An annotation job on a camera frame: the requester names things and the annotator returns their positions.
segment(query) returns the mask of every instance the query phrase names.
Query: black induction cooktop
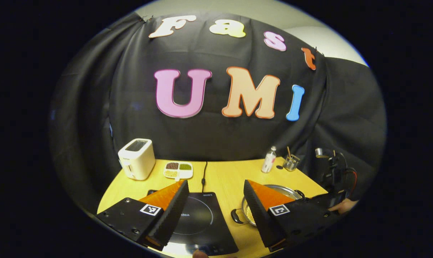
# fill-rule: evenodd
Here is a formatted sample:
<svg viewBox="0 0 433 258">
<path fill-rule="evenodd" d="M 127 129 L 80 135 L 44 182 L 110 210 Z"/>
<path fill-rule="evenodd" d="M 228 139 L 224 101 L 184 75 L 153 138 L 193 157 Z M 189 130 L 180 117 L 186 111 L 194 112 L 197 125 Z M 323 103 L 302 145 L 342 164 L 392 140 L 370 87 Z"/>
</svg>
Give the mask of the black induction cooktop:
<svg viewBox="0 0 433 258">
<path fill-rule="evenodd" d="M 162 251 L 192 255 L 199 249 L 209 256 L 238 252 L 216 197 L 213 192 L 189 193 L 179 223 Z"/>
</svg>

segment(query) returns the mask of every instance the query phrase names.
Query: stainless steel pot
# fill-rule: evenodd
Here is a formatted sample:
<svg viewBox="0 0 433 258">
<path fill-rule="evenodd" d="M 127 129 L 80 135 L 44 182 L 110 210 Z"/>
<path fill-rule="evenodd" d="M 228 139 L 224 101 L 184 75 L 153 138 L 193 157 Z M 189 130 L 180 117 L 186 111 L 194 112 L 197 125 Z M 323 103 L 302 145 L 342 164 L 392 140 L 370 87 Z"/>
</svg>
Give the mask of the stainless steel pot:
<svg viewBox="0 0 433 258">
<path fill-rule="evenodd" d="M 284 195 L 286 195 L 292 199 L 295 199 L 295 200 L 304 198 L 304 194 L 299 190 L 292 190 L 288 187 L 278 186 L 278 185 L 264 185 L 264 186 L 267 186 L 271 189 L 274 189 L 274 190 L 278 191 L 279 193 L 282 193 L 282 194 L 284 194 Z M 240 210 L 240 209 L 242 210 L 242 213 L 244 214 L 244 217 L 248 222 L 244 223 L 239 219 L 238 215 L 236 214 L 236 211 Z M 251 211 L 250 211 L 250 207 L 248 206 L 248 203 L 247 203 L 245 197 L 242 198 L 242 205 L 241 205 L 240 209 L 233 209 L 231 211 L 231 217 L 233 218 L 234 222 L 239 223 L 239 224 L 250 223 L 250 224 L 256 226 L 256 223 L 254 222 L 253 216 L 252 216 Z"/>
</svg>

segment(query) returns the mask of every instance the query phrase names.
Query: wooden table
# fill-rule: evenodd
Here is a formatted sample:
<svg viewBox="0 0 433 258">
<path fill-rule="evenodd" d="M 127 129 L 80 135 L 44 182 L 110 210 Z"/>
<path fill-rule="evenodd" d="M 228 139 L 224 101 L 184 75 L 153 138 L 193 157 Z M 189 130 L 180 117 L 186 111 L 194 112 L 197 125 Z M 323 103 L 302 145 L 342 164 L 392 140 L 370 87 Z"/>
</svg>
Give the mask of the wooden table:
<svg viewBox="0 0 433 258">
<path fill-rule="evenodd" d="M 103 195 L 97 213 L 108 209 L 125 197 L 138 200 L 145 197 L 148 190 L 159 190 L 175 183 L 174 179 L 166 178 L 162 174 L 165 165 L 170 161 L 172 160 L 156 160 L 153 171 L 149 175 L 149 178 L 144 181 L 127 178 L 124 171 L 121 170 Z M 264 247 L 256 227 L 250 224 L 235 223 L 231 218 L 231 211 L 241 208 L 245 179 L 253 180 L 263 185 L 281 185 L 293 190 L 301 190 L 309 198 L 327 193 L 321 186 L 298 169 L 290 172 L 285 169 L 276 168 L 276 165 L 284 163 L 282 157 L 276 158 L 274 166 L 269 173 L 261 172 L 263 162 L 263 159 L 208 162 L 205 170 L 206 183 L 204 192 L 214 192 L 216 194 L 226 224 L 239 248 L 237 253 L 212 257 L 237 256 L 237 258 L 253 258 L 262 257 L 270 253 L 269 249 Z M 190 163 L 192 163 L 194 175 L 188 179 L 189 192 L 201 192 L 201 179 L 204 175 L 205 162 Z M 159 253 L 177 258 L 191 257 L 166 252 Z"/>
</svg>

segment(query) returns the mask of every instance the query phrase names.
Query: water bottle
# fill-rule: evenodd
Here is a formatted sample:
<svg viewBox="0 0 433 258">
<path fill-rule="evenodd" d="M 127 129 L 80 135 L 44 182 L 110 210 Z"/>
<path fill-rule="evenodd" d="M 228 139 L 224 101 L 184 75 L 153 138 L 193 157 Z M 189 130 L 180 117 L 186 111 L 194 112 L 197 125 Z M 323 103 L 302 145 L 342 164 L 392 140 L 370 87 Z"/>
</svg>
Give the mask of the water bottle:
<svg viewBox="0 0 433 258">
<path fill-rule="evenodd" d="M 272 169 L 272 165 L 274 165 L 275 157 L 277 156 L 275 154 L 276 147 L 272 146 L 271 150 L 266 154 L 266 158 L 264 158 L 263 166 L 261 167 L 261 172 L 263 173 L 269 173 Z"/>
</svg>

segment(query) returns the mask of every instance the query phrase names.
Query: white toaster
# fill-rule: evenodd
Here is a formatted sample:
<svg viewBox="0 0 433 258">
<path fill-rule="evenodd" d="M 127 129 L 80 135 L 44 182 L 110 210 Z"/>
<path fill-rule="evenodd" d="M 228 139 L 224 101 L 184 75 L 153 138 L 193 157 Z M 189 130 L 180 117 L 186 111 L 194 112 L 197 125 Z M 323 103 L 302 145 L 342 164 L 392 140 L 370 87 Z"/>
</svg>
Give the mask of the white toaster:
<svg viewBox="0 0 433 258">
<path fill-rule="evenodd" d="M 133 139 L 118 152 L 119 162 L 128 178 L 145 180 L 153 170 L 153 142 L 150 139 Z"/>
</svg>

